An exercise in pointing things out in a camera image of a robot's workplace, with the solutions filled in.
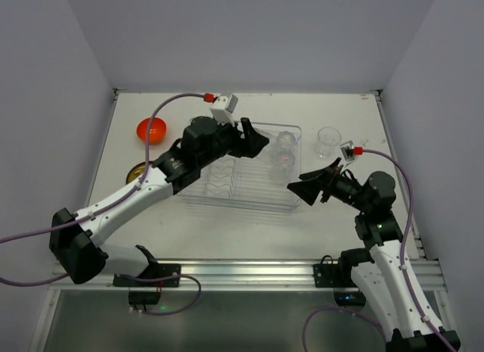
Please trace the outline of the yellow patterned plate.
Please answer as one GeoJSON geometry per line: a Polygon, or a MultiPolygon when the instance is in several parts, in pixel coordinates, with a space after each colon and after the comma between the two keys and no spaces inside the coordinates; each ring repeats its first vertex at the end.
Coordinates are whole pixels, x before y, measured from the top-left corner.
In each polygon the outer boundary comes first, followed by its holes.
{"type": "Polygon", "coordinates": [[[128,185],[131,182],[139,182],[143,183],[146,179],[146,168],[151,166],[151,162],[146,164],[145,162],[141,162],[136,164],[126,175],[126,184],[128,185]]]}

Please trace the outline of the orange bowl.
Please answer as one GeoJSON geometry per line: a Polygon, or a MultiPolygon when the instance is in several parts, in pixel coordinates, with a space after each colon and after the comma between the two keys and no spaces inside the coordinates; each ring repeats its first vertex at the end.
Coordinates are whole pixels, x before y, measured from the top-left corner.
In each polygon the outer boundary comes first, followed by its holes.
{"type": "Polygon", "coordinates": [[[166,135],[167,125],[165,121],[159,117],[155,117],[152,122],[150,118],[143,119],[136,128],[136,135],[141,141],[146,140],[148,135],[148,143],[150,145],[157,145],[162,142],[166,135]]]}

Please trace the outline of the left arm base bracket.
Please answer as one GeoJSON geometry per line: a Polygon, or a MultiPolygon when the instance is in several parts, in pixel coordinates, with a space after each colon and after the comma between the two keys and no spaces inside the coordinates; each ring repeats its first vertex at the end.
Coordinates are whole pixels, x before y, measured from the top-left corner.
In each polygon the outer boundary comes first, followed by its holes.
{"type": "MultiPolygon", "coordinates": [[[[138,278],[160,279],[169,276],[179,275],[182,267],[178,263],[156,263],[150,265],[138,278]]],[[[154,306],[160,302],[163,288],[177,288],[179,279],[163,280],[161,282],[137,282],[126,277],[115,275],[113,286],[118,288],[129,288],[128,302],[133,308],[140,307],[146,310],[148,306],[154,306]]]]}

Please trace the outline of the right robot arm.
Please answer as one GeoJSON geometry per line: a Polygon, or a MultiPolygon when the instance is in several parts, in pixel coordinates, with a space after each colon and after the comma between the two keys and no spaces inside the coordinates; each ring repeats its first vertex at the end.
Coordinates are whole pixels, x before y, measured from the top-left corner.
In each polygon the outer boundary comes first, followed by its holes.
{"type": "Polygon", "coordinates": [[[287,185],[309,205],[336,198],[358,211],[355,230],[364,246],[340,254],[338,275],[365,296],[387,351],[457,351],[457,332],[447,330],[433,311],[408,258],[392,211],[395,188],[394,178],[383,171],[360,184],[338,160],[287,185]]]}

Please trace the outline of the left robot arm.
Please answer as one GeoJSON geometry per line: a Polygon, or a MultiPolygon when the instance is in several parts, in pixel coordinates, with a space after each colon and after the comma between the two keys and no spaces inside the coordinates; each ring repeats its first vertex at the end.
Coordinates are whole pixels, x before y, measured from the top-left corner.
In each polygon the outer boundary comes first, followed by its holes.
{"type": "Polygon", "coordinates": [[[141,176],[90,207],[55,213],[50,250],[76,284],[101,273],[154,276],[156,259],[147,248],[114,247],[108,238],[147,208],[196,182],[204,167],[225,155],[254,158],[268,143],[246,117],[233,124],[197,117],[141,176]]]}

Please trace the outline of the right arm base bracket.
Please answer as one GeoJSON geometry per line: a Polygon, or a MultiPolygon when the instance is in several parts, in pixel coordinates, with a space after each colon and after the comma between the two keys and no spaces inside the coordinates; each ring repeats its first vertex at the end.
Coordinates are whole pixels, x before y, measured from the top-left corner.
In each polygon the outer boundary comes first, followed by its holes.
{"type": "Polygon", "coordinates": [[[366,298],[356,284],[343,274],[338,261],[331,255],[324,255],[312,265],[316,288],[330,288],[334,302],[339,307],[364,307],[366,298]]]}

